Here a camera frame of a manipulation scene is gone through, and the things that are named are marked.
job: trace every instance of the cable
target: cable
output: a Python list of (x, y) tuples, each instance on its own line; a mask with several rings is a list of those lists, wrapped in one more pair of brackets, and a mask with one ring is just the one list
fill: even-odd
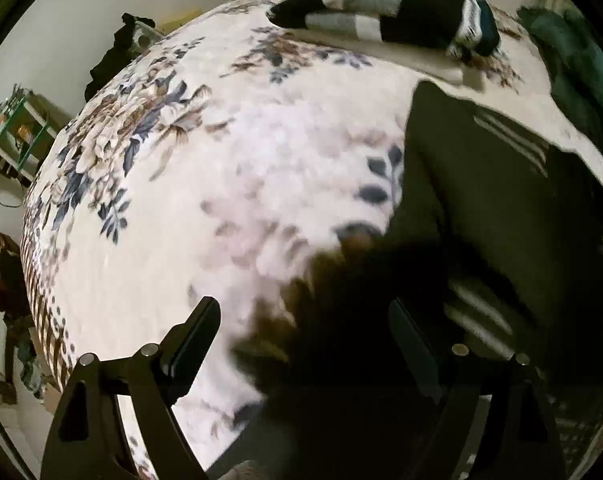
[(9, 204), (4, 204), (3, 202), (1, 202), (0, 200), (0, 205), (3, 207), (8, 207), (10, 209), (18, 209), (20, 208), (22, 205), (24, 205), (24, 202), (22, 201), (19, 205), (9, 205)]

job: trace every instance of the black clamp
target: black clamp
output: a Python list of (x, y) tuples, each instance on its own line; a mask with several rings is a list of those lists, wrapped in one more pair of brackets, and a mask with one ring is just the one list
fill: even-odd
[(219, 330), (221, 310), (203, 298), (160, 344), (132, 357), (80, 357), (48, 434), (42, 480), (138, 479), (117, 395), (131, 396), (139, 429), (159, 478), (207, 480), (171, 406), (188, 393)]
[(450, 480), (469, 438), (480, 396), (491, 396), (488, 419), (469, 480), (566, 480), (559, 433), (543, 385), (530, 359), (509, 362), (472, 354), (463, 344), (446, 346), (439, 327), (417, 324), (395, 300), (390, 328), (422, 394), (445, 399), (421, 462), (403, 478)]

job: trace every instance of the metal screw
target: metal screw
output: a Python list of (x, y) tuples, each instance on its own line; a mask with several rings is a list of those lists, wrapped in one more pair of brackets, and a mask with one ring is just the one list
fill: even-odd
[(156, 354), (159, 350), (159, 345), (156, 343), (148, 343), (147, 345), (143, 345), (141, 347), (141, 354), (146, 357), (150, 357), (151, 355)]
[(90, 352), (83, 354), (79, 358), (79, 364), (82, 366), (88, 366), (92, 361), (94, 361), (94, 354), (91, 354)]
[(454, 344), (452, 350), (453, 353), (458, 357), (466, 357), (470, 353), (468, 347), (462, 343)]
[(526, 354), (517, 354), (515, 356), (515, 360), (521, 365), (521, 366), (528, 366), (531, 363), (531, 358), (528, 357)]

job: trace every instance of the bed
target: bed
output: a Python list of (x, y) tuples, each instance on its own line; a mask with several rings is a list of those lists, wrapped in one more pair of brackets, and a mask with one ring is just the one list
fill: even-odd
[[(59, 134), (25, 201), (30, 306), (60, 388), (85, 352), (131, 355), (203, 296), (219, 301), (219, 335), (174, 407), (204, 468), (238, 435), (235, 413), (260, 400), (227, 352), (255, 303), (350, 226), (386, 230), (419, 81), (577, 152), (603, 184), (602, 156), (557, 109), (535, 46), (505, 12), (495, 9), (504, 55), (451, 85), (297, 41), (266, 18), (279, 1), (229, 2), (154, 44)], [(121, 411), (152, 477), (132, 404)]]

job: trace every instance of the blue leaf pattern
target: blue leaf pattern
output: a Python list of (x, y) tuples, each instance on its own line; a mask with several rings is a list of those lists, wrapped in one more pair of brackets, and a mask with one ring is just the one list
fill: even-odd
[(124, 202), (123, 204), (121, 204), (119, 206), (119, 209), (117, 209), (117, 211), (119, 213), (123, 213), (124, 211), (126, 211), (126, 209), (128, 208), (129, 205), (130, 205), (130, 200), (126, 200), (126, 202)]
[(368, 61), (368, 58), (365, 57), (363, 54), (358, 54), (357, 52), (354, 52), (353, 57), (363, 65), (373, 66), (373, 64), (370, 61)]
[(125, 193), (126, 193), (126, 189), (124, 187), (122, 187), (120, 190), (117, 191), (117, 194), (112, 199), (112, 202), (115, 204), (118, 203), (123, 198), (123, 195)]
[(129, 146), (126, 148), (126, 153), (123, 156), (123, 171), (125, 176), (128, 176), (130, 173), (137, 153), (139, 153), (139, 140), (133, 139), (130, 141)]
[(388, 193), (385, 189), (376, 184), (368, 184), (362, 186), (357, 193), (357, 198), (361, 198), (364, 202), (369, 204), (380, 205), (386, 202), (389, 198)]
[(105, 220), (105, 218), (108, 216), (108, 211), (105, 208), (105, 204), (101, 203), (99, 206), (99, 213), (97, 213), (99, 215), (99, 218), (101, 218), (102, 220)]
[(128, 86), (121, 85), (120, 94), (121, 95), (129, 95), (132, 93), (132, 91), (134, 89), (135, 89), (134, 85), (128, 85)]
[(84, 178), (83, 182), (79, 185), (79, 187), (75, 191), (75, 194), (72, 196), (72, 199), (70, 200), (70, 206), (73, 209), (79, 205), (79, 203), (81, 202), (81, 199), (83, 198), (84, 192), (90, 186), (89, 180), (90, 179), (86, 176)]
[(72, 198), (84, 177), (82, 173), (75, 173), (75, 171), (71, 171), (66, 175), (68, 180), (66, 182), (66, 189), (61, 196), (60, 202), (68, 202)]
[(386, 175), (386, 161), (377, 156), (368, 157), (368, 169), (371, 170), (375, 175), (379, 175), (383, 178), (387, 178)]
[(390, 164), (392, 164), (392, 167), (395, 168), (396, 165), (403, 160), (404, 154), (401, 152), (401, 149), (398, 147), (398, 145), (393, 144), (388, 150), (388, 158), (390, 160)]
[(181, 99), (181, 97), (185, 94), (185, 91), (187, 88), (188, 88), (188, 85), (186, 84), (186, 82), (181, 81), (179, 83), (179, 85), (177, 86), (176, 90), (166, 96), (164, 105), (169, 105), (169, 104), (178, 102), (179, 99)]
[(55, 219), (52, 222), (53, 231), (59, 229), (59, 226), (63, 222), (63, 219), (65, 218), (66, 213), (68, 212), (69, 206), (69, 202), (64, 202), (59, 205), (59, 208), (57, 209), (57, 214), (55, 215)]
[(283, 63), (283, 57), (281, 57), (281, 54), (274, 54), (270, 58), (270, 62), (272, 63), (272, 66), (279, 66), (281, 63)]
[(70, 151), (70, 148), (72, 148), (72, 146), (70, 146), (70, 144), (67, 144), (64, 146), (63, 150), (61, 150), (59, 152), (59, 154), (57, 155), (57, 160), (59, 162), (63, 162), (64, 160), (66, 160), (66, 157), (68, 156), (68, 152)]
[(79, 160), (82, 153), (84, 153), (84, 149), (81, 146), (78, 146), (75, 153), (72, 154), (72, 160)]
[(148, 139), (148, 133), (152, 128), (155, 127), (156, 122), (159, 120), (159, 112), (161, 111), (161, 107), (155, 107), (150, 110), (149, 113), (143, 118), (141, 123), (135, 128), (135, 131), (132, 133), (133, 137), (139, 137), (141, 140)]

